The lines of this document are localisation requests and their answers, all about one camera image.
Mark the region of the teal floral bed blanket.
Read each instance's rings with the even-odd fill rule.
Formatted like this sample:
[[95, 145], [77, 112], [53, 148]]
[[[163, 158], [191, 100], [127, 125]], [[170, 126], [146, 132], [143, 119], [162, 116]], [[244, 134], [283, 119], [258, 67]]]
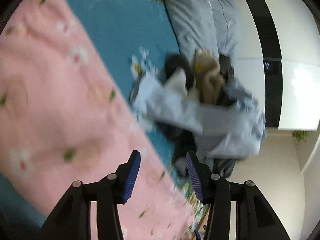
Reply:
[[[135, 64], [140, 64], [143, 71], [148, 70], [162, 78], [166, 56], [179, 51], [162, 0], [67, 2], [87, 30], [126, 102], [138, 73], [133, 71]], [[208, 208], [191, 198], [191, 183], [180, 178], [171, 164], [177, 143], [169, 141], [156, 124], [144, 119], [131, 106], [129, 109], [136, 119], [131, 128], [143, 132], [153, 146], [167, 169], [167, 173], [162, 175], [169, 178], [170, 174], [175, 183], [173, 189], [182, 189], [194, 208], [196, 222], [192, 225], [192, 230], [198, 228]], [[10, 228], [19, 238], [34, 239], [44, 223], [44, 216], [31, 207], [3, 175], [1, 188], [1, 210]]]

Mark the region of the pink fleece peach-print garment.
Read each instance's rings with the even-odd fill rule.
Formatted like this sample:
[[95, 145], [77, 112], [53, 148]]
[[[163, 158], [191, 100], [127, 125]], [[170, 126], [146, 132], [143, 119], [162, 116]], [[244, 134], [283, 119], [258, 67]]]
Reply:
[[66, 0], [23, 0], [1, 34], [1, 173], [47, 216], [72, 182], [141, 153], [125, 239], [191, 239], [194, 213]]

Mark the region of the white black wardrobe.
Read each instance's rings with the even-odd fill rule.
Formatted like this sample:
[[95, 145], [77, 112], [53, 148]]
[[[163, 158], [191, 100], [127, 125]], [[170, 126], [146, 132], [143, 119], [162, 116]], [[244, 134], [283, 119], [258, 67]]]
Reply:
[[319, 32], [303, 0], [234, 0], [239, 12], [236, 77], [266, 125], [314, 131], [319, 123]]

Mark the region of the beige plush toy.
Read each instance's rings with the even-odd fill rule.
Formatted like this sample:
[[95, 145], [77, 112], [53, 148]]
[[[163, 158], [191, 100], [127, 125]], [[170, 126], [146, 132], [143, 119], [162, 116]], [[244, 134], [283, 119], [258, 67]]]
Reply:
[[220, 63], [211, 51], [205, 49], [195, 51], [194, 75], [201, 102], [217, 104], [225, 79], [220, 73]]

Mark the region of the dark clothes pile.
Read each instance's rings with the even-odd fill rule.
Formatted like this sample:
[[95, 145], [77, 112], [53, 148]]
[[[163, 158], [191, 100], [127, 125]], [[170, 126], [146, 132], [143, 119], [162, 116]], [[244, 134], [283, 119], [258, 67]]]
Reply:
[[[186, 75], [186, 80], [182, 82], [182, 88], [187, 92], [195, 85], [194, 76], [189, 68], [189, 64], [183, 55], [172, 54], [166, 58], [164, 64], [166, 78], [169, 79], [182, 70]], [[188, 151], [197, 151], [194, 136], [190, 131], [170, 126], [168, 124], [158, 124], [159, 129], [169, 141], [174, 143], [174, 155], [172, 162], [179, 173], [179, 176], [186, 177], [188, 172], [185, 171], [185, 156]], [[236, 160], [233, 159], [215, 159], [213, 161], [213, 170], [222, 177], [231, 176]]]

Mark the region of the green potted plant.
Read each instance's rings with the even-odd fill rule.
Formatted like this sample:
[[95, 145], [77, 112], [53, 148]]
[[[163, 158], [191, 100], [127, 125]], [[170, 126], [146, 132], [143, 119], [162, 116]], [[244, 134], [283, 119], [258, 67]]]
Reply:
[[297, 144], [300, 142], [306, 142], [307, 137], [309, 136], [309, 131], [293, 131], [292, 137]]

